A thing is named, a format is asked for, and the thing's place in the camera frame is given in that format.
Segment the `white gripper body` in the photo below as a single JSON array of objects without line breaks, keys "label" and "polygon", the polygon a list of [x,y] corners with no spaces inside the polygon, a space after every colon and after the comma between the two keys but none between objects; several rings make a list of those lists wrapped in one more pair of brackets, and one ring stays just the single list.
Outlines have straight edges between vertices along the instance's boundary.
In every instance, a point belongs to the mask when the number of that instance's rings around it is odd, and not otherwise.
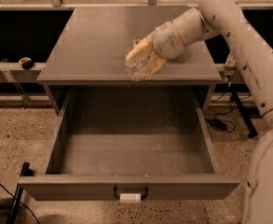
[{"label": "white gripper body", "polygon": [[153,32],[155,54],[165,60],[174,60],[184,52],[184,41],[172,21],[158,26]]}]

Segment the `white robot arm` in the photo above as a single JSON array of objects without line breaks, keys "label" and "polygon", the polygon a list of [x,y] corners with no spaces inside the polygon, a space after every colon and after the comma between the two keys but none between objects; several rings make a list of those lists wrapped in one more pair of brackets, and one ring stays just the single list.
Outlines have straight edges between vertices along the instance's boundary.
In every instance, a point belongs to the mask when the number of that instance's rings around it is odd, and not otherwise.
[{"label": "white robot arm", "polygon": [[132,46],[131,75],[143,79],[198,41],[222,35],[269,131],[259,140],[245,185],[242,224],[273,224],[273,48],[244,17],[239,0],[198,0]]}]

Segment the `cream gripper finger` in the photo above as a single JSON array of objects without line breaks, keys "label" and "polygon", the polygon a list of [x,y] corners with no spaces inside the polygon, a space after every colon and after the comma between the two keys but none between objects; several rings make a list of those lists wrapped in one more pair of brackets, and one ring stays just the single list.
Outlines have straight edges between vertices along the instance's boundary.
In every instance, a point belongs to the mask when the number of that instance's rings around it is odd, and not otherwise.
[{"label": "cream gripper finger", "polygon": [[151,52],[148,55],[148,61],[146,65],[146,74],[152,75],[163,67],[166,63],[166,60],[158,57],[154,52]]},{"label": "cream gripper finger", "polygon": [[152,35],[140,40],[127,54],[126,62],[148,62],[154,57]]}]

